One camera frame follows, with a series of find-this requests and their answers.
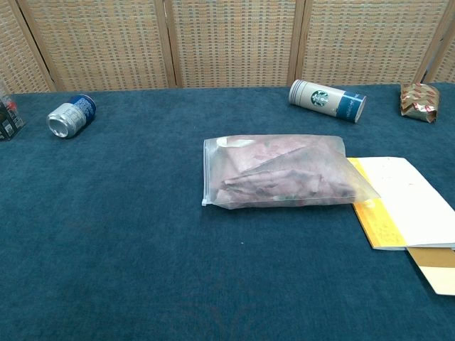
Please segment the dark box at left edge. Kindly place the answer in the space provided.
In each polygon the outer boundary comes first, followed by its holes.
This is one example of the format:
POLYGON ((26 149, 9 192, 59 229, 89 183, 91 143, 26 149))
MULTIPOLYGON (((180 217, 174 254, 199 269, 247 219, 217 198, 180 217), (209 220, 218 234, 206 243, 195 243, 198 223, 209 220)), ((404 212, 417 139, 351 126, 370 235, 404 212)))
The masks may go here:
POLYGON ((0 142, 10 141, 24 125, 25 121, 18 113, 16 102, 0 79, 0 142))

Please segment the brown and cream card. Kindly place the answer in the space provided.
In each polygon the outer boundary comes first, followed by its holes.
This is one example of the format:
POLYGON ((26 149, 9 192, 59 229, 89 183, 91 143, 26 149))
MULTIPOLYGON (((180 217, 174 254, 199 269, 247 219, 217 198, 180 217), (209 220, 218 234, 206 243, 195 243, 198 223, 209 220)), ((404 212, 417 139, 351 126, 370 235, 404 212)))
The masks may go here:
POLYGON ((455 296, 455 250, 412 247, 407 251, 436 294, 455 296))

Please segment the yellow and white book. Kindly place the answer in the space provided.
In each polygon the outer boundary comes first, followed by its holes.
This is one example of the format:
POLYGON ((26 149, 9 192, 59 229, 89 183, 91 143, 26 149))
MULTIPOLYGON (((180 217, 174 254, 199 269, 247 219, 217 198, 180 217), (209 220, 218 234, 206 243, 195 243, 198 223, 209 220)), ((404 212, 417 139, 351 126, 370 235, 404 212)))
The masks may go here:
POLYGON ((353 205, 372 248, 455 250, 455 210, 408 160, 366 157, 349 161, 380 196, 353 205))

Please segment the woven rattan folding screen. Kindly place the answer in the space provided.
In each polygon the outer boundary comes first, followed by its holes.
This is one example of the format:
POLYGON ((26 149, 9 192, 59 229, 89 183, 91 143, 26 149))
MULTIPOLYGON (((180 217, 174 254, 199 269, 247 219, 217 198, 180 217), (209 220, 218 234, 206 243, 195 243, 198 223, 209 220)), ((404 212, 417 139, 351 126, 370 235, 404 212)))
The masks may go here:
POLYGON ((0 0, 13 93, 455 82, 455 0, 0 0))

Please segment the dark blue table cover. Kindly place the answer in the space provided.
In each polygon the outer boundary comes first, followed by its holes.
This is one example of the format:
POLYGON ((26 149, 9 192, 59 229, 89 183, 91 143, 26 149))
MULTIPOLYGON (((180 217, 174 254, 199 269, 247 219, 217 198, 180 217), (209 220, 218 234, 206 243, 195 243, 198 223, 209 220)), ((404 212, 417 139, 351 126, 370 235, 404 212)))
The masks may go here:
POLYGON ((455 341, 455 297, 405 251, 368 244, 353 208, 201 205, 203 142, 332 134, 349 156, 406 158, 455 207, 455 84, 437 121, 399 85, 364 85, 356 124, 287 88, 94 92, 73 139, 47 127, 67 92, 17 94, 0 142, 0 341, 455 341))

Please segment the gold foil snack packet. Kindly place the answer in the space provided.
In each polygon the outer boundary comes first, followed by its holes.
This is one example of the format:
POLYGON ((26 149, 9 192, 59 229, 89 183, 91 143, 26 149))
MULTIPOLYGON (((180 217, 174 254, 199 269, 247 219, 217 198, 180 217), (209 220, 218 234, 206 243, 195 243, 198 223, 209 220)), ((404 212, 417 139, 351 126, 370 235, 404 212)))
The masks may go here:
POLYGON ((421 83, 401 84, 401 116, 431 124, 437 119, 439 98, 439 90, 431 85, 421 83))

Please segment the silver and blue drink can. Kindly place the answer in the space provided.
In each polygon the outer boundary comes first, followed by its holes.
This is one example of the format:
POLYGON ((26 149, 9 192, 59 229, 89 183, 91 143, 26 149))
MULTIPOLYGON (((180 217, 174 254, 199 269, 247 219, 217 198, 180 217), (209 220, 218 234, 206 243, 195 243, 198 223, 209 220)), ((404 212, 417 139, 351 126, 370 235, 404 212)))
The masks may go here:
POLYGON ((47 116, 48 128, 57 137, 72 138, 79 130, 93 121, 96 108, 91 97, 86 94, 75 95, 47 116))

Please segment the white and blue Starbucks tumbler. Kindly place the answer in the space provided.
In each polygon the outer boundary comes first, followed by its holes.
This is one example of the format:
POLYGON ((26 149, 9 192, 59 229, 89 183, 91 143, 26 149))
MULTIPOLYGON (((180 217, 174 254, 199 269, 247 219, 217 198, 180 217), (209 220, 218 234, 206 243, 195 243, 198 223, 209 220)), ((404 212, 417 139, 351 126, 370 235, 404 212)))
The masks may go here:
POLYGON ((363 112, 366 96, 305 80, 295 80, 289 90, 288 100, 290 104, 298 107, 357 123, 363 112))

